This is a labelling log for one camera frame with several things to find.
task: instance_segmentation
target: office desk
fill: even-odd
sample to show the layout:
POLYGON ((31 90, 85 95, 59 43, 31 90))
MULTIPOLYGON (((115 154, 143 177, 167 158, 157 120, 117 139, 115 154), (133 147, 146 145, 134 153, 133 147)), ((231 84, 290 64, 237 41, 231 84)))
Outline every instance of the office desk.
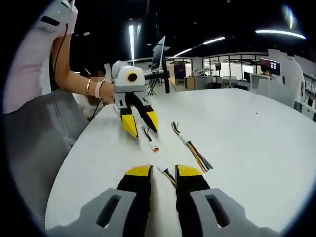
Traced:
MULTIPOLYGON (((105 106, 66 157, 48 201, 46 228, 66 226, 81 208, 108 188, 116 188, 124 173, 144 164, 183 164, 199 169, 187 147, 171 129, 179 130, 214 167, 204 174, 210 187, 220 188, 241 204, 249 220, 282 231, 298 214, 315 180, 316 124, 296 110, 270 98, 238 89, 185 91, 151 97, 158 115, 153 153, 141 133, 123 131, 112 106, 105 106)), ((150 236, 181 236, 175 190, 153 169, 150 236)))

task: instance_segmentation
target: gray skirt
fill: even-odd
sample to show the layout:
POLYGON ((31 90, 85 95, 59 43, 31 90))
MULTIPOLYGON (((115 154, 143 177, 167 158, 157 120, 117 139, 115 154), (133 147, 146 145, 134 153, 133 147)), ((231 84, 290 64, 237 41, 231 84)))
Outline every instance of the gray skirt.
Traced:
POLYGON ((55 177, 87 125, 72 94, 65 91, 38 97, 4 117, 10 171, 42 224, 55 177))

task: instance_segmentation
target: white table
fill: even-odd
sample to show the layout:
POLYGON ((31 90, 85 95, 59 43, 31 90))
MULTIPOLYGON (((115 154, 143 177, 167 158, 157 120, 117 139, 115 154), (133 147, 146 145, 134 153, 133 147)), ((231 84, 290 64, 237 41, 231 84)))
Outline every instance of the white table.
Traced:
MULTIPOLYGON (((151 97, 158 115, 158 144, 153 153, 141 133, 143 121, 134 111, 140 137, 123 131, 112 106, 106 106, 77 140, 53 185, 46 228, 66 226, 81 208, 116 188, 124 173, 138 165, 196 167, 192 154, 170 123, 190 138, 213 170, 204 174, 241 204, 259 227, 282 231, 298 214, 316 177, 316 124, 298 111, 270 98, 239 89, 186 91, 151 97)), ((181 236, 175 190, 154 168, 151 236, 181 236)))

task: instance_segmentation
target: woman's arm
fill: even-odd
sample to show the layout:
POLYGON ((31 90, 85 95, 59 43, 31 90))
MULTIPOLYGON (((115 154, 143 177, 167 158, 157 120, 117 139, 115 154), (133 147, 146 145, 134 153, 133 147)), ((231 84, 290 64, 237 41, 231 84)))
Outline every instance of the woman's arm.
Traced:
MULTIPOLYGON (((61 46, 55 71, 55 80, 59 87, 70 92, 86 95, 89 78, 83 77, 75 72, 72 72, 69 67, 69 49, 71 35, 65 36, 64 42, 61 46)), ((58 37, 53 44, 52 58, 53 66, 55 67, 56 57, 60 48, 63 37, 58 37)), ((89 95, 95 95, 95 82, 91 81, 89 86, 89 95)), ((107 101, 111 101, 113 97, 113 86, 109 83, 103 83, 100 89, 100 96, 107 101)))

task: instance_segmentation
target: ceiling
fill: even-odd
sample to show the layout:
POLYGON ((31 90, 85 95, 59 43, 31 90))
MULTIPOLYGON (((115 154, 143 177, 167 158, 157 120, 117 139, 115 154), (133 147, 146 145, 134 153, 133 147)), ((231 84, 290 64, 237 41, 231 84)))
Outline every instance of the ceiling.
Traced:
POLYGON ((166 56, 173 56, 207 40, 225 40, 199 46, 183 57, 206 57, 231 52, 266 52, 268 48, 292 50, 315 59, 315 27, 310 20, 316 12, 309 1, 278 0, 76 0, 78 18, 71 43, 71 68, 131 59, 128 26, 141 26, 135 41, 135 58, 152 56, 160 35, 166 35, 166 56), (284 35, 258 35, 256 29, 289 29, 282 6, 288 5, 297 19, 291 31, 307 40, 284 35))

